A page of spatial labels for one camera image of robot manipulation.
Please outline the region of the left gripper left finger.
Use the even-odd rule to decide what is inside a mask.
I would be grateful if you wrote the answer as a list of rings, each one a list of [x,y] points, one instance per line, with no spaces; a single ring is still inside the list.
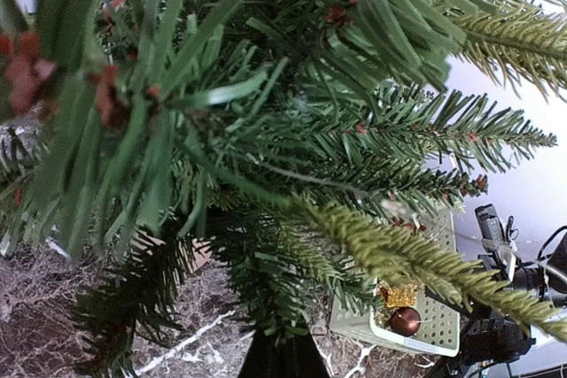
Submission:
[[[276,337],[256,330],[245,356],[238,378],[276,378],[284,376],[280,353],[276,348]]]

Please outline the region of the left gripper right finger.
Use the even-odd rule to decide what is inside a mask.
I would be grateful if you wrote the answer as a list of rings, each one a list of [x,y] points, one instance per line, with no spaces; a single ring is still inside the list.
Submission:
[[[295,336],[289,341],[287,376],[293,378],[330,378],[311,334]]]

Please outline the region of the small green christmas tree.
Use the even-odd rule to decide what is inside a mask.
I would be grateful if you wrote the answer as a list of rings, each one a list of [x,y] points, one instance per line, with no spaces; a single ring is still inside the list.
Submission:
[[[356,311],[377,307],[374,281],[460,304],[458,275],[485,268],[424,217],[556,139],[449,90],[448,60],[561,95],[566,24],[542,1],[566,3],[1,0],[1,120],[41,124],[33,149],[1,145],[1,240],[115,257],[72,308],[76,372],[132,376],[135,337],[177,328],[192,239],[276,337],[283,377],[312,284]]]

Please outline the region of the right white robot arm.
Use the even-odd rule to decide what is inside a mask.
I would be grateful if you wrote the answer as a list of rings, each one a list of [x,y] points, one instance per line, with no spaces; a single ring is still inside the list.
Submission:
[[[541,245],[535,260],[513,268],[511,277],[497,251],[479,259],[484,272],[458,275],[460,304],[444,303],[468,318],[460,349],[437,361],[429,377],[485,377],[495,366],[509,366],[535,347],[534,328],[566,341],[565,226]]]

